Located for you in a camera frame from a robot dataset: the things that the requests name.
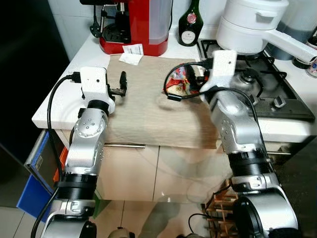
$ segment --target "wine bottle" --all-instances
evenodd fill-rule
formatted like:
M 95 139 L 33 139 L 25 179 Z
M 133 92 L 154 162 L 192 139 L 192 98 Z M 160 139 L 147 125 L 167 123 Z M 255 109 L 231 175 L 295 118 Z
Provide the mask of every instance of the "wine bottle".
M 192 0 L 188 10 L 178 21 L 178 42 L 183 46 L 195 45 L 203 24 L 199 13 L 199 0 Z

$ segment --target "red coffee machine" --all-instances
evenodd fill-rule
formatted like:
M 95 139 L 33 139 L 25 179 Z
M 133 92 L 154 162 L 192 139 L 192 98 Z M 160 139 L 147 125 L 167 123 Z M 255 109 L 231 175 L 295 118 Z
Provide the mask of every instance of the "red coffee machine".
M 159 56 L 167 49 L 172 0 L 80 0 L 82 4 L 102 5 L 101 23 L 90 27 L 99 37 L 101 49 L 107 54 L 123 53 L 127 45 L 142 44 L 144 55 Z M 116 7 L 109 16 L 107 7 Z M 104 26 L 104 20 L 114 23 Z

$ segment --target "cabinet door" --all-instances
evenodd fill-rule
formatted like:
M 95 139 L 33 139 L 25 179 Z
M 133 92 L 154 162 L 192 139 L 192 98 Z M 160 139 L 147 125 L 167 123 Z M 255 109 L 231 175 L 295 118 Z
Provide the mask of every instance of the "cabinet door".
M 207 201 L 232 174 L 220 144 L 213 150 L 161 146 L 154 201 Z
M 158 146 L 105 147 L 97 192 L 101 199 L 152 201 Z

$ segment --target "black stove top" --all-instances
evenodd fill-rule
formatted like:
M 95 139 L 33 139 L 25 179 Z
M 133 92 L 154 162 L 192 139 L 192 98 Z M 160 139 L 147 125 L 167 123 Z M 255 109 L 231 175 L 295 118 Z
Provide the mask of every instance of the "black stove top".
M 212 58 L 213 51 L 222 50 L 216 40 L 199 39 L 201 60 Z M 274 65 L 274 58 L 265 52 L 238 56 L 231 87 L 250 96 L 258 117 L 314 121 L 315 116 Z

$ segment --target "kitchen counter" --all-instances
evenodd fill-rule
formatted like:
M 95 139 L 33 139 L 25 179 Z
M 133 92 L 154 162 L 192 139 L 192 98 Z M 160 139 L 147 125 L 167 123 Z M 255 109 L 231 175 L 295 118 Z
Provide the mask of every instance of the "kitchen counter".
M 184 47 L 177 43 L 174 34 L 170 34 L 167 51 L 160 57 L 195 59 L 199 60 L 197 46 Z M 99 47 L 98 40 L 90 35 L 74 59 L 70 62 L 61 78 L 79 71 L 82 66 L 101 66 L 107 68 L 110 56 Z M 296 68 L 291 61 L 275 61 L 280 71 L 287 72 L 287 81 L 295 89 L 297 94 L 317 115 L 317 79 L 309 77 L 304 70 Z M 61 84 L 57 90 L 52 106 L 52 128 L 70 131 L 75 122 L 80 108 L 84 107 L 81 99 L 80 85 L 69 81 Z M 33 123 L 39 128 L 47 128 L 47 105 L 49 95 L 45 98 L 36 113 L 32 117 Z M 317 122 L 309 123 L 290 119 L 259 119 L 260 127 L 265 141 L 278 142 L 303 142 L 308 136 L 317 135 Z M 62 141 L 68 146 L 63 134 L 58 133 Z

